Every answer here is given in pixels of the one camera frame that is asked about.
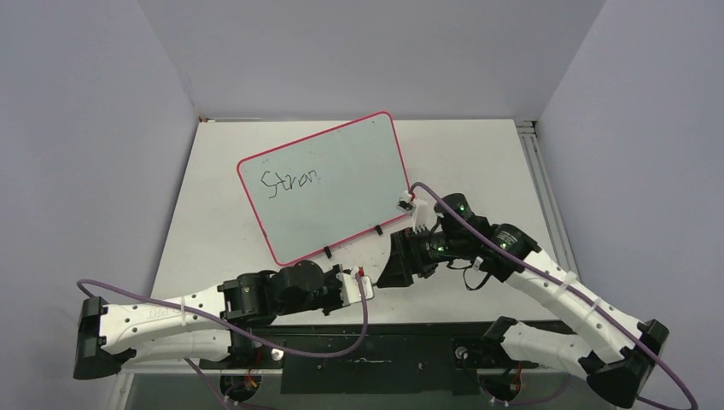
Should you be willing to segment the pink framed whiteboard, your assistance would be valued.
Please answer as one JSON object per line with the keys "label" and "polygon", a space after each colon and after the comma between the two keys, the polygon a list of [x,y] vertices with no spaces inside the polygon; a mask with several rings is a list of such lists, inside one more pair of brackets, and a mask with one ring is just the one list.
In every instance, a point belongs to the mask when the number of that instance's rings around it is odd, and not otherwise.
{"label": "pink framed whiteboard", "polygon": [[279,266],[401,219],[397,203],[410,188],[385,111],[243,158],[236,171]]}

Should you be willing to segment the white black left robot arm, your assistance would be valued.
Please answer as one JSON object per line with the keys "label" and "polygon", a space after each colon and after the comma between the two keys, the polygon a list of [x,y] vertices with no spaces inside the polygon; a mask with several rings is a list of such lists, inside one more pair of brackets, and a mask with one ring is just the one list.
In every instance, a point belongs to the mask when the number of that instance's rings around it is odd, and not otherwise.
{"label": "white black left robot arm", "polygon": [[254,358],[253,329],[280,316],[319,310],[329,314],[359,302],[360,268],[340,265],[325,271],[312,261],[280,271],[244,273],[236,278],[166,300],[136,296],[113,304],[89,291],[108,284],[81,279],[85,293],[73,377],[109,377],[132,363],[176,358],[227,361],[235,368]]}

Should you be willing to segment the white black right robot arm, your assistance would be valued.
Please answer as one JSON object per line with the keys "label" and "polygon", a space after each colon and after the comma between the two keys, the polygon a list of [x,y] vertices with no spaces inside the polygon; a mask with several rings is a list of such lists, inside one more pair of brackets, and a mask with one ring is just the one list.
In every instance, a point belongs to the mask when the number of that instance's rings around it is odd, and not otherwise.
{"label": "white black right robot arm", "polygon": [[484,272],[486,280],[496,278],[533,298],[571,330],[543,331],[499,317],[482,337],[489,363],[527,361],[557,369],[585,380],[615,407],[634,405],[669,337],[664,324],[637,319],[604,302],[525,232],[474,214],[462,193],[434,205],[431,228],[422,222],[428,208],[424,202],[406,193],[398,206],[413,216],[415,225],[391,234],[378,288],[408,287],[415,277],[431,276],[441,263],[466,261],[471,270]]}

